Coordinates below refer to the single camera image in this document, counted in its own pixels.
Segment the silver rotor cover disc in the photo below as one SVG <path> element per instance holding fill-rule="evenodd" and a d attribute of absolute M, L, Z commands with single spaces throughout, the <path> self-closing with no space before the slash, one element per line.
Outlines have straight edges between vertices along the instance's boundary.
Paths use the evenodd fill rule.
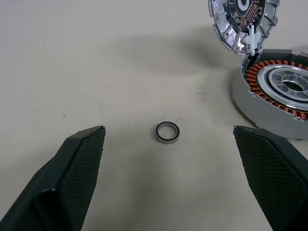
<path fill-rule="evenodd" d="M 281 0 L 208 0 L 213 28 L 222 44 L 237 55 L 254 56 L 277 25 Z"/>

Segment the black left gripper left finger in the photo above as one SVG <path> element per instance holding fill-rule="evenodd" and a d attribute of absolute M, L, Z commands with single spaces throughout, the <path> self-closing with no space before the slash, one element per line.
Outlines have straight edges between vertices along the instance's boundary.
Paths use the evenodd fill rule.
<path fill-rule="evenodd" d="M 0 231 L 81 231 L 105 135 L 105 126 L 96 126 L 66 138 L 0 221 Z"/>

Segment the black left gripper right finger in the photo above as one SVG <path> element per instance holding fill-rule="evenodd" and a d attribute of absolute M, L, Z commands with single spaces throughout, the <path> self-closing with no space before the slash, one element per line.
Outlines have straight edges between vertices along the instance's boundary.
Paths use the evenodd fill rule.
<path fill-rule="evenodd" d="M 285 138 L 235 126 L 249 187 L 273 231 L 308 231 L 308 160 Z"/>

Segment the grey motor base copper windings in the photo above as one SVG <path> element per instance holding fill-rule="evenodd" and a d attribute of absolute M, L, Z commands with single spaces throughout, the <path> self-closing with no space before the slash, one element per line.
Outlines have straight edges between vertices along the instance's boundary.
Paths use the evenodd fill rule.
<path fill-rule="evenodd" d="M 264 49 L 244 58 L 232 98 L 258 128 L 308 140 L 308 52 Z"/>

